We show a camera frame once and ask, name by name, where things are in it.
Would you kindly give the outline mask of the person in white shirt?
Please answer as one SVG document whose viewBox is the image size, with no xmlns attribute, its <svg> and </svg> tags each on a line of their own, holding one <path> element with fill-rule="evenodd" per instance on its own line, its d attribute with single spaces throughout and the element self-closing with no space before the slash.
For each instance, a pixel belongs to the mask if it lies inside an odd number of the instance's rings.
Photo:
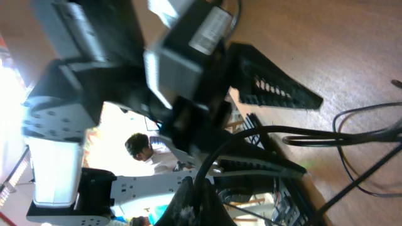
<svg viewBox="0 0 402 226">
<path fill-rule="evenodd" d="M 166 146 L 155 149 L 146 134 L 134 133 L 126 140 L 125 148 L 136 161 L 152 167 L 155 174 L 178 171 L 177 157 Z"/>
</svg>

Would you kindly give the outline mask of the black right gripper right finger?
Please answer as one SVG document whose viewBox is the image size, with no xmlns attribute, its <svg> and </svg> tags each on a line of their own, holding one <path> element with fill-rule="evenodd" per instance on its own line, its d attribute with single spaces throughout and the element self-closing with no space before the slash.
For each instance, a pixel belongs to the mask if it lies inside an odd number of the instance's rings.
<svg viewBox="0 0 402 226">
<path fill-rule="evenodd" d="M 204 179 L 200 195 L 200 225 L 236 226 L 208 179 Z"/>
</svg>

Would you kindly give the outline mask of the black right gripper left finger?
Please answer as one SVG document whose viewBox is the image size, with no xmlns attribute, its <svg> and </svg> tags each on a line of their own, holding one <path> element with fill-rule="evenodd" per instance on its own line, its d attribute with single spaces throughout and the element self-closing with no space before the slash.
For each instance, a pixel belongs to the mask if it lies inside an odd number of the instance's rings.
<svg viewBox="0 0 402 226">
<path fill-rule="evenodd" d="M 155 226 L 193 226 L 197 217 L 193 207 L 193 179 L 185 177 L 162 217 Z"/>
</svg>

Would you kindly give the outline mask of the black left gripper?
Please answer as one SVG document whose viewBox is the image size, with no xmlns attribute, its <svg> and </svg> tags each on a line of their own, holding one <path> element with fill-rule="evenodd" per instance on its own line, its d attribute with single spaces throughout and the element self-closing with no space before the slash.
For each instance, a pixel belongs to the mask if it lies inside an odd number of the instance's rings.
<svg viewBox="0 0 402 226">
<path fill-rule="evenodd" d="M 231 87 L 243 104 L 318 110 L 323 98 L 291 78 L 252 45 L 165 40 L 143 56 L 141 66 L 123 65 L 121 102 L 162 125 L 163 135 L 185 150 L 205 123 L 219 126 Z M 221 154 L 209 176 L 264 175 L 301 178 L 307 170 L 261 148 Z"/>
</svg>

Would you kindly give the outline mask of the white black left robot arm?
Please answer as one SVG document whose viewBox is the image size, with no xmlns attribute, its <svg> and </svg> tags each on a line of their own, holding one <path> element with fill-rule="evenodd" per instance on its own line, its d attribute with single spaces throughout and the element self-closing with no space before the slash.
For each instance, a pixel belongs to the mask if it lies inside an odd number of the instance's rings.
<svg viewBox="0 0 402 226">
<path fill-rule="evenodd" d="M 157 1 L 173 11 L 168 31 L 147 50 L 131 1 L 33 1 L 57 58 L 24 102 L 36 181 L 27 217 L 60 225 L 105 225 L 112 208 L 145 194 L 172 194 L 163 223 L 232 225 L 205 178 L 214 161 L 231 167 L 220 189 L 253 191 L 277 178 L 301 178 L 305 169 L 247 143 L 266 134 L 255 127 L 225 130 L 231 88 L 245 104 L 317 110 L 322 98 L 289 77 L 252 45 L 226 42 L 232 16 L 218 1 Z M 78 148 L 98 126 L 103 105 L 116 104 L 161 124 L 162 141 L 197 170 L 176 174 L 115 176 L 81 166 Z"/>
</svg>

